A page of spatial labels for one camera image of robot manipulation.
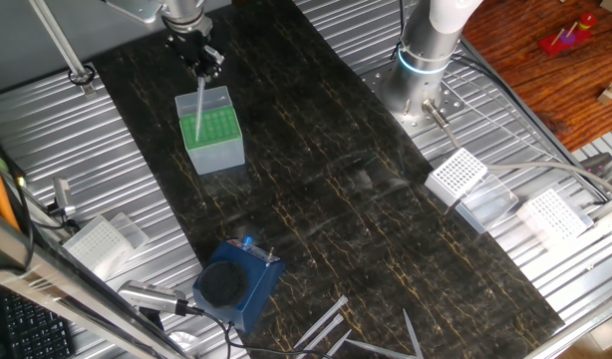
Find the dark countertop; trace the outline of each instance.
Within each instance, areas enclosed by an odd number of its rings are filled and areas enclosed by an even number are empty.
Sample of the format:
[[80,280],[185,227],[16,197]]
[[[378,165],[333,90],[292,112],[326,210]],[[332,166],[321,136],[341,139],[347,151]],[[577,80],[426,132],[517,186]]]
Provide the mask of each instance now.
[[[488,235],[443,215],[431,167],[295,5],[212,13],[246,165],[198,176],[173,98],[196,80],[158,33],[94,60],[200,260],[252,234],[287,263],[244,343],[290,349],[341,295],[342,333],[426,358],[522,358],[561,326]],[[374,357],[344,345],[339,357]],[[264,355],[252,354],[255,358]]]

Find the clear plastic box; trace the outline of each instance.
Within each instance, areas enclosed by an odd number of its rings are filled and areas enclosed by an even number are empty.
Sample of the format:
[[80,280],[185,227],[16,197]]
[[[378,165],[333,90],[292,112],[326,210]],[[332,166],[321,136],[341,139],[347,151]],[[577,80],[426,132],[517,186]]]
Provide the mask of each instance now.
[[109,278],[134,252],[131,243],[101,215],[63,247],[102,280]]
[[175,105],[184,147],[198,175],[244,164],[242,134],[225,86],[204,91],[199,142],[194,137],[197,92],[175,97]]
[[457,204],[456,210],[477,232],[485,233],[517,203],[518,197],[490,175]]
[[558,184],[531,197],[516,215],[548,250],[577,238],[594,224]]

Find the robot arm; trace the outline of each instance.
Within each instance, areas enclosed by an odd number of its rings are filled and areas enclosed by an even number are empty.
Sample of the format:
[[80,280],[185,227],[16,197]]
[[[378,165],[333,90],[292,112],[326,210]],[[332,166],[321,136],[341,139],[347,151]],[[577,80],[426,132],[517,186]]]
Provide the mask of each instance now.
[[204,0],[106,0],[105,3],[147,26],[161,15],[169,32],[166,45],[175,50],[195,76],[209,82],[219,75],[224,57],[210,46],[213,23],[204,14]]

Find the black cable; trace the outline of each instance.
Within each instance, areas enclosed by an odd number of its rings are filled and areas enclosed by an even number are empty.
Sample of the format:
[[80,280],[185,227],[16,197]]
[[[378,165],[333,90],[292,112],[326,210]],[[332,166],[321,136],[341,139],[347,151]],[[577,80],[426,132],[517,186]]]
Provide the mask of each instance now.
[[49,225],[49,224],[43,224],[43,223],[39,223],[37,221],[34,221],[34,224],[36,224],[37,226],[41,227],[41,228],[45,228],[45,229],[54,229],[54,230],[58,230],[58,229],[63,229],[64,227],[67,226],[67,222],[65,221],[64,218],[62,218],[60,225]]
[[[25,272],[27,272],[27,268],[29,267],[29,264],[31,264],[31,260],[34,257],[35,242],[34,242],[33,220],[31,219],[31,214],[29,213],[29,205],[27,204],[27,200],[25,200],[25,193],[22,187],[20,186],[20,183],[18,182],[18,178],[14,171],[14,166],[11,165],[11,162],[8,159],[4,159],[4,161],[7,167],[9,168],[9,174],[11,175],[12,181],[14,182],[14,186],[16,187],[16,190],[18,191],[18,196],[20,198],[20,203],[23,209],[22,218],[20,218],[19,216],[16,219],[18,220],[19,226],[21,226],[20,228],[21,231],[27,234],[27,236],[29,237],[29,244],[27,245],[27,256],[25,257],[25,262],[23,266],[14,265],[14,264],[0,264],[0,271],[7,270],[10,272],[13,272],[16,275],[23,275]],[[9,190],[7,186],[5,187],[5,189],[7,190],[8,194],[11,193],[11,191]],[[15,199],[16,198],[14,195],[10,195],[10,202],[12,204],[15,202],[14,201]],[[26,219],[25,225],[21,225],[23,224],[22,219]]]
[[208,319],[214,321],[217,325],[219,325],[219,327],[224,332],[224,339],[226,340],[226,345],[228,346],[228,358],[230,358],[230,347],[233,346],[235,348],[246,349],[246,350],[250,350],[250,351],[259,351],[259,352],[270,353],[270,354],[277,354],[277,355],[291,355],[291,356],[293,356],[293,355],[300,355],[300,354],[313,354],[313,355],[317,355],[320,358],[333,359],[330,355],[322,354],[322,353],[314,351],[314,350],[296,350],[296,351],[292,351],[292,352],[283,352],[283,351],[279,351],[279,350],[266,349],[266,348],[258,348],[258,347],[251,347],[251,346],[246,346],[246,345],[235,344],[235,343],[231,342],[230,338],[228,337],[228,333],[230,332],[230,329],[233,327],[233,323],[229,323],[228,324],[228,329],[226,329],[226,327],[224,327],[224,324],[219,319],[217,319],[216,317],[206,313],[205,311],[203,311],[203,310],[201,310],[199,308],[188,307],[186,309],[186,312],[189,313],[189,314],[203,315],[203,316],[207,317]]
[[404,24],[406,20],[404,19],[404,0],[399,0],[399,20],[402,23],[402,34],[404,33]]

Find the metal bracket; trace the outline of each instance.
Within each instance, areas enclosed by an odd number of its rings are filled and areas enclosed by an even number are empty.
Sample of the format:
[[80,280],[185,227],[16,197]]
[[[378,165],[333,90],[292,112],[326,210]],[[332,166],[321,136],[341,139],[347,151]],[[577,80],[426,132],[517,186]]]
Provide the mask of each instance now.
[[107,5],[120,14],[142,24],[153,24],[162,8],[158,1],[150,0],[107,0]]
[[[392,71],[394,66],[395,62],[391,62],[361,75],[364,84],[368,86],[368,88],[377,96],[377,98],[381,98],[381,85],[386,78],[385,75]],[[435,105],[439,109],[439,112],[448,119],[460,114],[465,107],[463,101],[461,101],[452,90],[446,88],[444,84],[442,84],[441,99],[439,101],[435,99]],[[406,130],[406,133],[408,133],[410,136],[413,136],[435,125],[435,122],[430,116],[426,116],[424,119],[408,119],[407,117],[402,116],[397,120],[404,130]]]

